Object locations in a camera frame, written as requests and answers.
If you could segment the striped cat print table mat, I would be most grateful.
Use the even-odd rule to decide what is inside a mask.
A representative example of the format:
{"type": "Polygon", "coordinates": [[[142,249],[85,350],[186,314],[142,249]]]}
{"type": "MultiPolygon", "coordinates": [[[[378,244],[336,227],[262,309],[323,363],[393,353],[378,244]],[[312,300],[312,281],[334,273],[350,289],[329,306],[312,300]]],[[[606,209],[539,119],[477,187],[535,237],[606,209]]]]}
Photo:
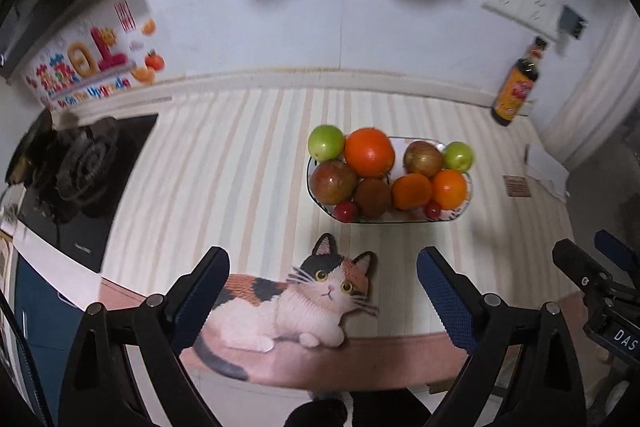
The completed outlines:
{"type": "Polygon", "coordinates": [[[526,197],[506,191],[521,176],[533,125],[500,127],[483,107],[363,91],[241,90],[192,96],[160,106],[122,195],[102,268],[99,297],[111,309],[163,294],[207,249],[228,251],[235,273],[282,281],[322,233],[346,256],[373,251],[371,299],[377,317],[346,317],[337,349],[282,341],[265,355],[225,348],[205,331],[218,357],[244,365],[255,384],[299,389],[406,387],[446,381],[465,354],[455,348],[416,277],[416,255],[435,246],[484,293],[512,306],[562,307],[579,331],[586,312],[555,268],[553,245],[570,236],[565,206],[538,184],[526,197]],[[475,154],[473,192],[457,220],[408,225],[343,225],[306,189],[307,139],[317,124],[344,131],[375,127],[405,138],[462,141],[475,154]]]}

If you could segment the small red tomato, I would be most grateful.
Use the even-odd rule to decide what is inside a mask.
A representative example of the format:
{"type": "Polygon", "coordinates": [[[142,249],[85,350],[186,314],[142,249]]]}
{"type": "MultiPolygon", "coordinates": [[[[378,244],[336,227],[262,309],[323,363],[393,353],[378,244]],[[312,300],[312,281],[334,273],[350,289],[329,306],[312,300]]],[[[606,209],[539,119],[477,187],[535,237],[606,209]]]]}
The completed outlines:
{"type": "Polygon", "coordinates": [[[355,222],[359,217],[359,208],[350,200],[339,202],[333,209],[333,217],[342,223],[355,222]]]}
{"type": "Polygon", "coordinates": [[[438,221],[442,214],[442,206],[436,200],[430,200],[423,206],[423,213],[428,221],[438,221]]]}

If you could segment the red yellow apple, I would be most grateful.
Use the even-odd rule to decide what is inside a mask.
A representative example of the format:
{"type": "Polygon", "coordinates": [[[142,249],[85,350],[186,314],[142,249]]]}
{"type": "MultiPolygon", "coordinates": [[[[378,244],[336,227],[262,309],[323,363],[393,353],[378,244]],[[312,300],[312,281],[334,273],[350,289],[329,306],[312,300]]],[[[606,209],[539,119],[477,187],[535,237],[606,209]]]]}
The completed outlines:
{"type": "Polygon", "coordinates": [[[444,168],[444,158],[437,147],[426,141],[413,141],[405,150],[405,170],[408,173],[419,173],[427,178],[433,178],[444,168]]]}

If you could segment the dark sauce bottle yellow label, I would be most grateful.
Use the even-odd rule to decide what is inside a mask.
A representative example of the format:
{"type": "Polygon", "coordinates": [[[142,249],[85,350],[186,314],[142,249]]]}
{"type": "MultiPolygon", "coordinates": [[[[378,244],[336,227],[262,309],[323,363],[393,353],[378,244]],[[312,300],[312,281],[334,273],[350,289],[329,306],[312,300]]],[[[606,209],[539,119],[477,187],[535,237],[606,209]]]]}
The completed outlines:
{"type": "Polygon", "coordinates": [[[506,80],[491,106],[491,116],[497,124],[508,127],[533,90],[539,77],[538,63],[548,42],[536,37],[526,53],[520,57],[506,75],[506,80]]]}

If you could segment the orange front middle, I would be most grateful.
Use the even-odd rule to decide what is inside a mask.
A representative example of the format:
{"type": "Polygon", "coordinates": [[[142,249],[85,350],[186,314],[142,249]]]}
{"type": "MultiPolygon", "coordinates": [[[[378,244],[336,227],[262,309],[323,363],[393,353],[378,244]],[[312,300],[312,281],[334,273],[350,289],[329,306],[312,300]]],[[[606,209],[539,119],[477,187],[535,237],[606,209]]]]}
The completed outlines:
{"type": "Polygon", "coordinates": [[[420,173],[408,173],[396,179],[390,187],[393,205],[402,211],[426,205],[432,198],[431,180],[420,173]]]}

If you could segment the black gas stove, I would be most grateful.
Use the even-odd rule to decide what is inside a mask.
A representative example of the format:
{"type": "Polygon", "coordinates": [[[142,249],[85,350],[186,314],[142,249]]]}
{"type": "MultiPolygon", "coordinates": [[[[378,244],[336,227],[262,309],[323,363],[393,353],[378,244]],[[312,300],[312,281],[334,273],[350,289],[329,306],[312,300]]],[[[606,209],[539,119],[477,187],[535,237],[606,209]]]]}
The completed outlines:
{"type": "Polygon", "coordinates": [[[155,114],[53,128],[43,109],[6,168],[26,193],[17,220],[80,265],[100,272],[117,207],[155,127],[155,114]]]}

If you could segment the green apple small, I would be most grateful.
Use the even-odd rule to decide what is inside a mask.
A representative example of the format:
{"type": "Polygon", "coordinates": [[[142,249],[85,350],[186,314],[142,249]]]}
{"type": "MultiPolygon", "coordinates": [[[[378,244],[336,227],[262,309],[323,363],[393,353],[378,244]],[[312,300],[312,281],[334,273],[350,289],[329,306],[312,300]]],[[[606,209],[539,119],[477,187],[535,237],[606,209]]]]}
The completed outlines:
{"type": "Polygon", "coordinates": [[[345,135],[332,124],[320,124],[308,138],[308,152],[315,161],[323,162],[339,158],[343,152],[345,135]]]}

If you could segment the blue cabinet door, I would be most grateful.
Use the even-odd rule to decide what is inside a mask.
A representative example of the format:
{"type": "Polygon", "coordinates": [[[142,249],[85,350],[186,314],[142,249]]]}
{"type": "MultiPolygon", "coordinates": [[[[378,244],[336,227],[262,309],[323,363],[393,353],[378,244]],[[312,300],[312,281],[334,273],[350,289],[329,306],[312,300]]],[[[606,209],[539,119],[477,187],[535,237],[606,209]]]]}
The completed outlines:
{"type": "Polygon", "coordinates": [[[35,360],[54,425],[66,362],[82,312],[17,255],[14,315],[35,360]]]}

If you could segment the white wall power socket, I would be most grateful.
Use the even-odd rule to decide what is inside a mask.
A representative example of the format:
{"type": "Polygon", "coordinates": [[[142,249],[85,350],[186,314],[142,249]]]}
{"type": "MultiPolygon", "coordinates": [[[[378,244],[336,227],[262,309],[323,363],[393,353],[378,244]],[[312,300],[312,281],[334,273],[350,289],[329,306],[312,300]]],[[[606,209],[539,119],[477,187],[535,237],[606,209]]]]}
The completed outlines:
{"type": "Polygon", "coordinates": [[[482,0],[483,9],[514,20],[552,41],[560,38],[563,5],[555,0],[482,0]]]}

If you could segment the large orange top left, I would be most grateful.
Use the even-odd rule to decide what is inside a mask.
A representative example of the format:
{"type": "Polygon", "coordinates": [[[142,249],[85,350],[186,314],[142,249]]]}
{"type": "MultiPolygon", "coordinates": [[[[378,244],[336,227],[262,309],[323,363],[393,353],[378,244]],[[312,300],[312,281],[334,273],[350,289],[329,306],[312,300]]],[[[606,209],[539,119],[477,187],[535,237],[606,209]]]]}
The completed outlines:
{"type": "Polygon", "coordinates": [[[394,167],[395,151],[380,129],[360,128],[346,136],[344,158],[360,178],[381,179],[394,167]]]}

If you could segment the colourful fruit wall sticker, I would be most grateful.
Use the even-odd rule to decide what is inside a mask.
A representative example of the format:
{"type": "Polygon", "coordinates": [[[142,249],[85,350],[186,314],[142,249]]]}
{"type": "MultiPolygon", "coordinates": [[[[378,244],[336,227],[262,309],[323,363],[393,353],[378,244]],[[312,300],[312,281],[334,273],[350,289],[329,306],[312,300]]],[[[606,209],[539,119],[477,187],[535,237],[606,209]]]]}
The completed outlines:
{"type": "Polygon", "coordinates": [[[111,0],[76,17],[21,71],[51,112],[151,86],[167,72],[160,24],[144,0],[111,0]]]}

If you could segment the dark red apple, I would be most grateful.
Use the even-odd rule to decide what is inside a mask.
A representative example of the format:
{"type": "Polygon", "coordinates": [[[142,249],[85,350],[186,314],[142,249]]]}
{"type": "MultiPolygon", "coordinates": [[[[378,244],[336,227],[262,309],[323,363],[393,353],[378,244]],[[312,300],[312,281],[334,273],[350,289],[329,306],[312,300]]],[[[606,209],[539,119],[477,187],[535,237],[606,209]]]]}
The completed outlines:
{"type": "Polygon", "coordinates": [[[323,161],[309,178],[309,188],[322,205],[333,206],[352,197],[358,185],[355,171],[341,160],[323,161]]]}

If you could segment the green apple large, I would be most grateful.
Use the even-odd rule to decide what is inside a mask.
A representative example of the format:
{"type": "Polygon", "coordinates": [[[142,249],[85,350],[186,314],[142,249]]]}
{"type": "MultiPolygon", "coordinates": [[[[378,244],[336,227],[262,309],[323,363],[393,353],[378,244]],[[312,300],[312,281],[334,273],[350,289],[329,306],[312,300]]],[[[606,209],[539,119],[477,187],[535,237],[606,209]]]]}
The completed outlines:
{"type": "Polygon", "coordinates": [[[460,141],[450,142],[442,151],[444,165],[457,172],[468,172],[473,166],[474,150],[469,144],[460,141]]]}

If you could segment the white paper sheet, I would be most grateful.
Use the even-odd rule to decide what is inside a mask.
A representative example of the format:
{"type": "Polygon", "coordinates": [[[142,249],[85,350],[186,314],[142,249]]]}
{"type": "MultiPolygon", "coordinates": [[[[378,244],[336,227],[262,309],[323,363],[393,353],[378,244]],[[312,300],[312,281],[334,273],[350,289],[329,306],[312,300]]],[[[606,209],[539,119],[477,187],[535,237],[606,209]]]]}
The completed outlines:
{"type": "Polygon", "coordinates": [[[537,180],[561,202],[567,200],[567,181],[570,173],[542,146],[529,143],[525,152],[525,173],[537,180]]]}

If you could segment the orange right side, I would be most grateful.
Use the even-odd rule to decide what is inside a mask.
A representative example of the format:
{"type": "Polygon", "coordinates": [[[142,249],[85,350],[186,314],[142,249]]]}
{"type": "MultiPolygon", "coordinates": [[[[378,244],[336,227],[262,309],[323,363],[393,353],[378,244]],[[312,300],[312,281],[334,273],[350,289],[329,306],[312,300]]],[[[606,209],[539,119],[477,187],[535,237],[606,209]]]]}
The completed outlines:
{"type": "Polygon", "coordinates": [[[455,210],[468,196],[468,186],[462,173],[442,169],[432,179],[433,199],[442,210],[455,210]]]}

